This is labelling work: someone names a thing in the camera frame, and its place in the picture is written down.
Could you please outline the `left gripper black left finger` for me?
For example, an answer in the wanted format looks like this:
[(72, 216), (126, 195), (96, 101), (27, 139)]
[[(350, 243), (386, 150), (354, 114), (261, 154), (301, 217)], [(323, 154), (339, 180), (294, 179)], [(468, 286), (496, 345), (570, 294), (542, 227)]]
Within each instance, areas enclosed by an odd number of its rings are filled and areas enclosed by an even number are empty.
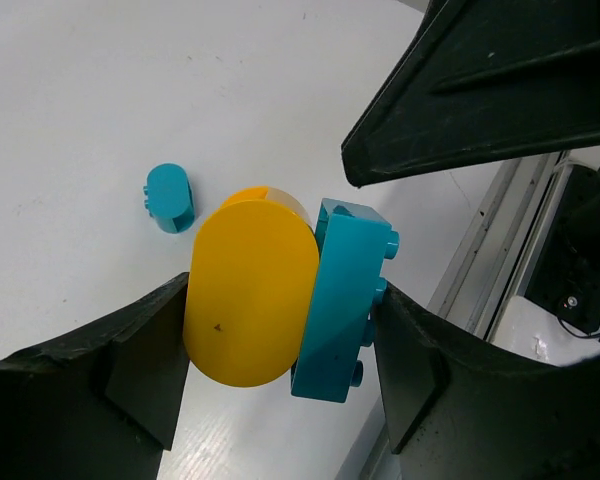
[(153, 479), (189, 360), (188, 277), (0, 360), (0, 479)]

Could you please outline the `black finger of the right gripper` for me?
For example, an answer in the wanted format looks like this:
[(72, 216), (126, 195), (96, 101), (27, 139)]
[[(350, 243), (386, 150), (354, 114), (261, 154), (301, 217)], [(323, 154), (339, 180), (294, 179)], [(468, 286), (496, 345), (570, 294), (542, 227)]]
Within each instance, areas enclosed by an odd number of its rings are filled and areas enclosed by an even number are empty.
[(600, 1), (432, 1), (341, 146), (356, 187), (600, 145)]

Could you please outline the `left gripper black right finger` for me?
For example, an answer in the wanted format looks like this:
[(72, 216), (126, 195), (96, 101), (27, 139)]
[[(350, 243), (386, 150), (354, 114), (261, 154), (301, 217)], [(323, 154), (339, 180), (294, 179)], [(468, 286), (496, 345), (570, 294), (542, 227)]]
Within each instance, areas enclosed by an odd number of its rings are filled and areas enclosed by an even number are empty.
[(407, 479), (600, 479), (600, 355), (498, 348), (394, 286), (372, 311), (391, 450)]

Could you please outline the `yellow oval lego brick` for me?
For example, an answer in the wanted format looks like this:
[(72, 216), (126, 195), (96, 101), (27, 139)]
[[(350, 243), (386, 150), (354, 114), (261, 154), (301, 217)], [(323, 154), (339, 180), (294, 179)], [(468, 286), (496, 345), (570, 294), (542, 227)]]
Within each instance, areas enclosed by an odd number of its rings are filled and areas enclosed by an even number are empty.
[(191, 362), (232, 387), (284, 375), (299, 355), (318, 265), (293, 196), (269, 186), (230, 196), (193, 245), (183, 330)]

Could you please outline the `teal rectangular lego brick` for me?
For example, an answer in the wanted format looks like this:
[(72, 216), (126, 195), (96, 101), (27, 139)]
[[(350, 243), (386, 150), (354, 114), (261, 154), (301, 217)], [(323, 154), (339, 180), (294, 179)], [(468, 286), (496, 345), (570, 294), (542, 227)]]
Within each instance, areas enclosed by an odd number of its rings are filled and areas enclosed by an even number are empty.
[(315, 239), (319, 267), (291, 394), (343, 403), (362, 383), (359, 351), (374, 342), (370, 311), (383, 299), (382, 266), (397, 255), (400, 235), (371, 207), (325, 198)]

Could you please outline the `teal oval lego brick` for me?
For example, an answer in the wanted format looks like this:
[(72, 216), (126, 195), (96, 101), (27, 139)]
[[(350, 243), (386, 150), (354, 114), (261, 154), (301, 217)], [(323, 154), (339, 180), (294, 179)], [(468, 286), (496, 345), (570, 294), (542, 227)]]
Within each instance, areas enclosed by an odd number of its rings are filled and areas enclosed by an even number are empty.
[(178, 234), (193, 224), (193, 192), (181, 166), (164, 163), (154, 167), (147, 175), (143, 193), (145, 209), (162, 231)]

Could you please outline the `aluminium table rail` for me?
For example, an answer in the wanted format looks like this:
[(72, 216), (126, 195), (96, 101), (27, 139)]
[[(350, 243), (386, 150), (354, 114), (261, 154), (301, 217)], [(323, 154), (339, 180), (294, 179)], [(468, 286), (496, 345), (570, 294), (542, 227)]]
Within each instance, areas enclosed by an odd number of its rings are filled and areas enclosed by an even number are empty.
[[(567, 159), (550, 153), (498, 169), (427, 311), (495, 346), (506, 302), (526, 285), (561, 199)], [(338, 477), (407, 479), (391, 450), (381, 395)]]

